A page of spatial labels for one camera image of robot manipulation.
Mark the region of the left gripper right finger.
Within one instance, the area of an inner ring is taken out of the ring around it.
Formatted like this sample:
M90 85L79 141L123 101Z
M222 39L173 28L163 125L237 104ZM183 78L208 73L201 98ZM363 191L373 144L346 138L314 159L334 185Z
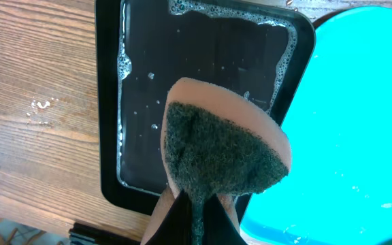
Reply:
M203 207L203 245L246 245L216 195Z

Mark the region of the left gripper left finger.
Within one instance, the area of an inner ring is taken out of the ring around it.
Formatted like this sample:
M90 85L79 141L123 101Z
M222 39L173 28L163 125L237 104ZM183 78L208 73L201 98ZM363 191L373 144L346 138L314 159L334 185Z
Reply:
M147 245L191 245L192 203L181 191Z

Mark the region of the pink green sponge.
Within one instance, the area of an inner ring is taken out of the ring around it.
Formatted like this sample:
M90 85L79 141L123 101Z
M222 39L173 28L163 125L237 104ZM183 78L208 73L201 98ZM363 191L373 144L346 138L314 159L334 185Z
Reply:
M291 145L261 108L235 92L192 78L179 79L167 94L161 156L168 185L142 243L153 236L184 191L192 203L192 244L203 242L203 207L216 195L240 234L235 203L262 193L291 170Z

